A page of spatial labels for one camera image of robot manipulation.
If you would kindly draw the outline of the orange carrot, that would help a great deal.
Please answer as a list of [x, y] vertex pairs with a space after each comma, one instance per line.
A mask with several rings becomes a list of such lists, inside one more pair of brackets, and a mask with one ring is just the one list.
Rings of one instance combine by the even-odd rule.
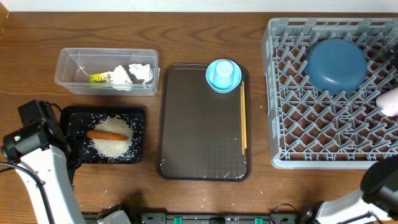
[[129, 138], [116, 133], [106, 131], [89, 130], [86, 136], [90, 139], [111, 140], [111, 141], [127, 141]]

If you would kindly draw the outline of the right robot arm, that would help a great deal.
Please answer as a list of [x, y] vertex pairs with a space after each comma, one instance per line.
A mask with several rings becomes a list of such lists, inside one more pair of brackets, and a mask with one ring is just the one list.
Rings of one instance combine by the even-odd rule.
[[320, 202], [297, 223], [383, 223], [397, 220], [397, 156], [373, 164], [359, 189], [337, 200]]

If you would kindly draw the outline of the green yellow snack wrapper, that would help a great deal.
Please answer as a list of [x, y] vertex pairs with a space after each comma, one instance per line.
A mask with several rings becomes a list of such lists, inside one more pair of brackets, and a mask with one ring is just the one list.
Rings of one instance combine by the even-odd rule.
[[89, 75], [90, 84], [110, 84], [110, 72], [94, 73]]

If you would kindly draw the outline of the light blue cup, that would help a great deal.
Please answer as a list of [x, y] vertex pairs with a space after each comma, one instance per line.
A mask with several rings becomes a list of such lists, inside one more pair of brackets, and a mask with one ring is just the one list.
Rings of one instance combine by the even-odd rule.
[[219, 89], [228, 89], [233, 84], [233, 64], [222, 60], [216, 64], [213, 75], [213, 84]]

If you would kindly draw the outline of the white plastic cup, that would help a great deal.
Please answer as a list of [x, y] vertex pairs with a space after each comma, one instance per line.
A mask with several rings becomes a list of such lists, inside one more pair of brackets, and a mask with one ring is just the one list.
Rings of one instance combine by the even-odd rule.
[[394, 88], [376, 99], [376, 105], [381, 109], [381, 113], [386, 116], [396, 116], [398, 114], [398, 88]]

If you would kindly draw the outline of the dark blue plate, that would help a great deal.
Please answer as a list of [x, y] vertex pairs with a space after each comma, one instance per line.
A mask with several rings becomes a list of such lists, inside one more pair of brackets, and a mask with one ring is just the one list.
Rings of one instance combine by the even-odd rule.
[[337, 95], [352, 93], [366, 78], [367, 62], [362, 51], [348, 40], [328, 39], [308, 52], [304, 74], [316, 89]]

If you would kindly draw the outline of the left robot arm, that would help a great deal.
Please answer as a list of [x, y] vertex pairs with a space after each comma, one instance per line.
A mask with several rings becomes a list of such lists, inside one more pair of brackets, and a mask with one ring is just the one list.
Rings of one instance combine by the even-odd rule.
[[18, 108], [23, 127], [3, 138], [4, 166], [22, 179], [39, 223], [132, 223], [116, 205], [97, 215], [83, 215], [72, 182], [75, 162], [53, 105], [32, 100]]

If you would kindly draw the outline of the light blue bowl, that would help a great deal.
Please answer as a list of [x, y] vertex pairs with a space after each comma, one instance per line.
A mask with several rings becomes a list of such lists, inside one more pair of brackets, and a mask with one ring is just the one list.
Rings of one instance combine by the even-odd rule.
[[[233, 84], [228, 89], [219, 89], [213, 84], [213, 75], [214, 75], [214, 72], [215, 72], [216, 64], [219, 61], [222, 61], [222, 60], [230, 61], [233, 64], [233, 68], [234, 68], [234, 70], [233, 70], [233, 78], [234, 78], [233, 79]], [[239, 65], [236, 62], [234, 62], [232, 60], [229, 60], [229, 59], [215, 60], [206, 69], [206, 80], [207, 80], [209, 86], [217, 93], [229, 93], [229, 92], [233, 91], [241, 83], [242, 77], [243, 77], [243, 75], [242, 75], [242, 71], [241, 71]]]

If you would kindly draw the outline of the white paper napkin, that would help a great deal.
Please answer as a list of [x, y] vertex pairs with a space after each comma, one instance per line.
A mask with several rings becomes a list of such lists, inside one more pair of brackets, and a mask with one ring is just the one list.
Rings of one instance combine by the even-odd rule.
[[122, 65], [109, 73], [109, 82], [116, 90], [130, 91], [132, 88], [132, 80]]

